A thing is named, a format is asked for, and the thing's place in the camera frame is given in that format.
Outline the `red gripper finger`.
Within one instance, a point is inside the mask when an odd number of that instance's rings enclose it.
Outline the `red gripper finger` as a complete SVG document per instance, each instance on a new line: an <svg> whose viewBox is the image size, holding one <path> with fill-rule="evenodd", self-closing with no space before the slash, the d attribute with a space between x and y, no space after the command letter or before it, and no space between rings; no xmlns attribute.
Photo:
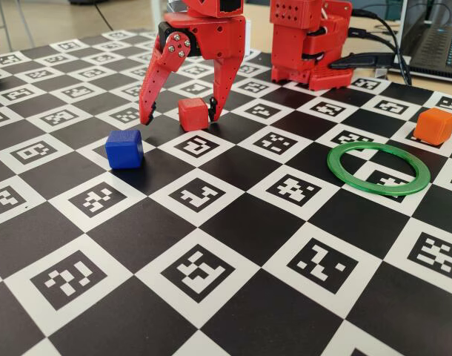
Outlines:
<svg viewBox="0 0 452 356"><path fill-rule="evenodd" d="M209 109L212 122L219 119L242 60L242 57L214 60L213 96L210 98Z"/></svg>
<svg viewBox="0 0 452 356"><path fill-rule="evenodd" d="M160 46L160 37L156 37L149 67L139 93L139 117L143 125L153 118L155 100L171 72L176 72L190 52L190 40L186 33L171 33Z"/></svg>

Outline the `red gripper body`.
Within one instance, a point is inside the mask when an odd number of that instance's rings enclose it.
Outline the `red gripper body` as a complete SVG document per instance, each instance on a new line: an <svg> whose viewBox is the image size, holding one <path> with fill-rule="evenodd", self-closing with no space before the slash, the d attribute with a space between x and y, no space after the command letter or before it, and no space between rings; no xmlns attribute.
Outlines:
<svg viewBox="0 0 452 356"><path fill-rule="evenodd" d="M186 39L174 41L176 51L190 50L188 56L204 59L226 59L244 56L245 18L193 17L187 13L168 13L159 24L160 49L174 32L184 33Z"/></svg>

